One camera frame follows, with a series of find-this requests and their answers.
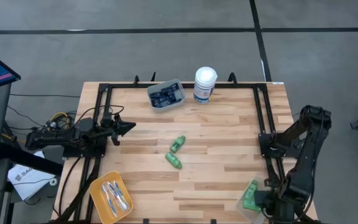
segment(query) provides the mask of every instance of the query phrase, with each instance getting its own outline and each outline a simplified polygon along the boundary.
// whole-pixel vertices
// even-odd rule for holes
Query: white paper
[[[42,151],[38,151],[34,153],[34,155],[44,158],[44,154],[42,153]],[[27,200],[28,198],[33,196],[45,184],[49,183],[49,180],[43,180],[35,184],[20,184],[20,183],[36,182],[42,179],[52,179],[54,177],[55,175],[53,174],[41,172],[33,168],[29,168],[19,164],[17,164],[12,169],[10,169],[7,174],[7,178],[11,181],[11,183],[13,184],[17,193],[19,193],[22,200]]]

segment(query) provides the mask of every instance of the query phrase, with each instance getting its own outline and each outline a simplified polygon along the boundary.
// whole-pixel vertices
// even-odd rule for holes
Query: orange bowl
[[[124,195],[124,198],[129,204],[130,208],[127,212],[121,210],[115,200],[111,198],[111,200],[113,201],[113,206],[117,213],[117,217],[112,214],[109,202],[106,197],[106,193],[101,190],[101,186],[104,182],[113,182],[114,180],[117,182],[118,187],[121,189],[121,192]],[[118,172],[112,171],[94,180],[89,187],[89,192],[92,196],[96,210],[98,211],[99,218],[103,224],[111,224],[118,222],[120,219],[130,214],[130,212],[134,208],[134,203],[132,202],[132,199],[128,194],[128,190],[126,189],[124,182],[122,181],[121,176]]]

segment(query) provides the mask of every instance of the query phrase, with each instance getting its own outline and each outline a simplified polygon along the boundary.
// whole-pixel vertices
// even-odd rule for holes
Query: gray floor
[[[257,0],[257,7],[264,28],[358,27],[358,0]],[[0,0],[0,29],[253,25],[244,0]],[[293,112],[306,104],[333,112],[316,176],[320,220],[358,223],[358,131],[349,126],[358,119],[358,33],[264,33],[264,42],[272,79],[285,82]],[[154,71],[157,80],[187,81],[205,65],[219,80],[230,72],[241,81],[264,80],[254,33],[0,35],[0,59],[22,75],[13,93],[79,95],[84,81],[149,80]],[[9,104],[44,122],[75,110],[78,100],[12,96]],[[6,119],[32,125],[12,111]],[[46,222],[52,204],[47,197],[33,206],[18,203],[13,223]]]

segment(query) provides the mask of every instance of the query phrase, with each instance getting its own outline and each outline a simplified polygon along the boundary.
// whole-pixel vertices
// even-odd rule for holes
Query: plastic container
[[[217,78],[218,75],[213,68],[202,67],[197,70],[193,94],[197,103],[205,104],[209,102]]]
[[[177,139],[173,140],[173,143],[169,148],[169,150],[171,150],[171,152],[173,153],[177,153],[177,151],[181,148],[181,146],[184,145],[185,141],[186,141],[186,137],[179,136]]]
[[[256,180],[258,182],[258,190],[269,190],[268,187],[265,187],[264,178],[262,176],[256,175],[254,177],[254,180]],[[242,198],[243,198],[244,194],[241,195],[241,198],[236,203],[237,210],[241,213],[241,215],[246,217],[251,223],[262,224],[265,220],[265,216],[264,216],[264,214],[262,214],[262,212],[256,212],[253,210],[243,208]]]
[[[173,85],[175,83],[177,83],[178,86],[179,86],[179,90],[175,91],[175,97],[177,99],[181,98],[181,101],[178,102],[178,103],[172,104],[172,105],[164,106],[163,108],[154,107],[153,104],[152,104],[152,99],[150,98],[150,94],[155,93],[155,92],[159,92],[163,88],[170,87],[171,85]],[[164,112],[164,111],[167,111],[167,110],[177,108],[177,107],[179,107],[179,106],[181,106],[181,105],[183,105],[185,103],[185,98],[186,98],[186,94],[185,94],[185,91],[183,89],[183,86],[181,85],[180,81],[177,80],[177,79],[170,80],[170,81],[167,81],[167,82],[164,82],[164,83],[160,83],[160,84],[152,85],[152,86],[148,87],[147,88],[147,96],[149,96],[150,105],[152,106],[154,112],[156,112],[156,113],[161,113],[161,112]]]
[[[182,168],[180,160],[172,152],[168,152],[165,155],[165,158],[167,159],[167,161],[169,163],[171,163],[171,165],[174,166],[174,168],[176,168],[176,169]]]
[[[117,212],[117,217],[112,214],[106,198],[106,194],[101,190],[101,186],[104,182],[113,182],[114,180],[117,182],[119,188],[122,191],[122,194],[124,195],[125,200],[129,204],[129,211],[127,212],[121,210],[116,203],[114,204],[114,207]],[[89,192],[92,196],[96,210],[98,211],[99,218],[103,224],[111,224],[118,222],[120,219],[130,214],[130,212],[134,208],[134,203],[132,202],[132,199],[129,196],[128,191],[125,188],[125,185],[118,172],[109,172],[104,176],[94,180],[89,187]]]

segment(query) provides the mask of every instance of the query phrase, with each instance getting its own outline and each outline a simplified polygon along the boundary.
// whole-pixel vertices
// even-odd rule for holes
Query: green toy
[[[186,137],[180,136],[177,139],[175,139],[170,147],[171,152],[176,153],[181,146],[185,143]]]
[[[169,163],[171,163],[176,169],[181,169],[181,162],[180,160],[172,153],[168,152],[165,155],[165,158]]]
[[[253,210],[253,211],[260,211],[260,208],[256,206],[255,204],[255,191],[258,190],[258,182],[256,180],[253,180],[248,188],[246,189],[246,192],[242,196],[242,207]]]

